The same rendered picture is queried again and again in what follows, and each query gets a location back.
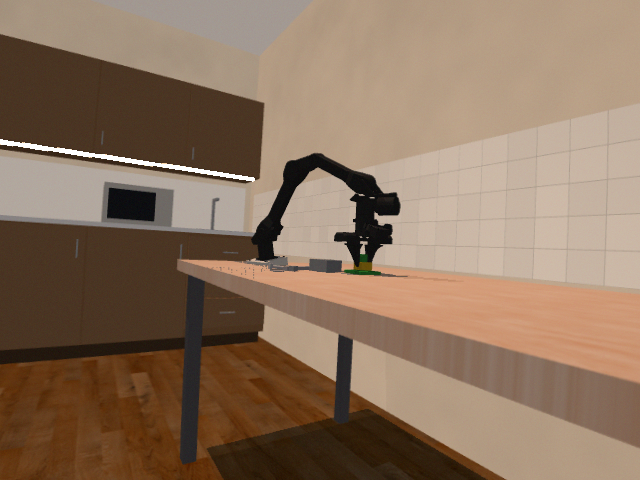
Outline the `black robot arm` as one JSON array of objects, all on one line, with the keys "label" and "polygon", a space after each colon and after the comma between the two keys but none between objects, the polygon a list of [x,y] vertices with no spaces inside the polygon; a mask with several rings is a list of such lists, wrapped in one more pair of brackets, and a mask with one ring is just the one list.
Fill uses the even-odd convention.
[{"label": "black robot arm", "polygon": [[[304,181],[310,171],[315,170],[317,167],[341,179],[355,192],[350,201],[356,202],[356,215],[374,216],[375,213],[379,216],[399,215],[400,202],[397,192],[384,194],[382,191],[374,192],[381,189],[372,175],[351,170],[321,153],[313,153],[297,160],[290,160],[285,165],[283,184],[273,206],[268,216],[258,225],[256,233],[251,239],[253,245],[258,245],[259,257],[256,260],[266,261],[278,258],[274,256],[273,241],[277,241],[277,237],[284,227],[281,225],[281,218],[296,187]],[[359,194],[365,196],[360,196]],[[387,240],[388,236],[392,235],[392,231],[392,225],[390,224],[381,226],[378,225],[378,220],[374,220],[374,223],[366,220],[362,229],[362,236],[369,235],[377,240]]]}]

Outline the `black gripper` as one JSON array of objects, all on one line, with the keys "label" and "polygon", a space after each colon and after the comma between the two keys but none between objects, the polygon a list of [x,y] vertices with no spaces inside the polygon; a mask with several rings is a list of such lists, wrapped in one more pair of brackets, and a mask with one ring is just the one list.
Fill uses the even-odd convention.
[{"label": "black gripper", "polygon": [[[369,235],[366,236],[368,238],[366,238],[365,236],[362,236],[362,229],[364,226],[364,222],[366,222],[366,220],[370,220],[370,223],[374,223],[374,220],[377,220],[377,219],[374,219],[374,216],[371,216],[371,215],[356,215],[356,219],[353,219],[353,222],[355,222],[355,232],[336,232],[334,236],[334,241],[336,242],[347,242],[347,243],[344,243],[344,245],[346,245],[348,250],[350,251],[356,267],[359,267],[360,249],[363,245],[363,244],[360,244],[360,241],[368,242],[368,244],[365,244],[365,254],[368,254],[367,262],[372,262],[376,251],[380,247],[383,247],[383,245],[380,245],[380,244],[392,244],[391,236],[388,236],[387,240],[384,240],[384,239],[377,240]],[[351,234],[351,233],[355,233],[355,234]],[[360,238],[360,236],[362,236],[362,238]]]}]

